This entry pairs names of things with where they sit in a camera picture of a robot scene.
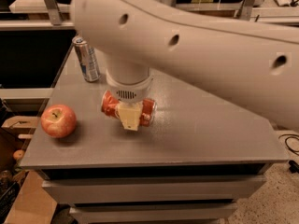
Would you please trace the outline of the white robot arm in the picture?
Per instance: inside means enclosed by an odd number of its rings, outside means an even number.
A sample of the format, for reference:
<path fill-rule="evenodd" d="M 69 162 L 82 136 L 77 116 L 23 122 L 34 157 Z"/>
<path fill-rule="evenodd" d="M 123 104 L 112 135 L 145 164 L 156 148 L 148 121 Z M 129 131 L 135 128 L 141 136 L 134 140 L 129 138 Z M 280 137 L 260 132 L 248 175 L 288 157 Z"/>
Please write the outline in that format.
<path fill-rule="evenodd" d="M 72 0 L 70 17 L 119 85 L 154 68 L 299 129 L 296 28 L 194 15 L 155 0 Z"/>

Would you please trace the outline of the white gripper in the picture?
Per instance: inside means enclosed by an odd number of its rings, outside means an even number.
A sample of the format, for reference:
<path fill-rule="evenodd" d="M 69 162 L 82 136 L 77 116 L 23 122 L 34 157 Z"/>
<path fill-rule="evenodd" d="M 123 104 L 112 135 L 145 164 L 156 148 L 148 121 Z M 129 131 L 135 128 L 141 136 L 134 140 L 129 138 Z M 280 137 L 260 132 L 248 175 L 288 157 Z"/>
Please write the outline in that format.
<path fill-rule="evenodd" d="M 125 130 L 138 130 L 143 108 L 140 102 L 149 94 L 152 80 L 153 76 L 148 68 L 107 69 L 107 84 L 112 95 L 120 101 L 117 113 Z"/>

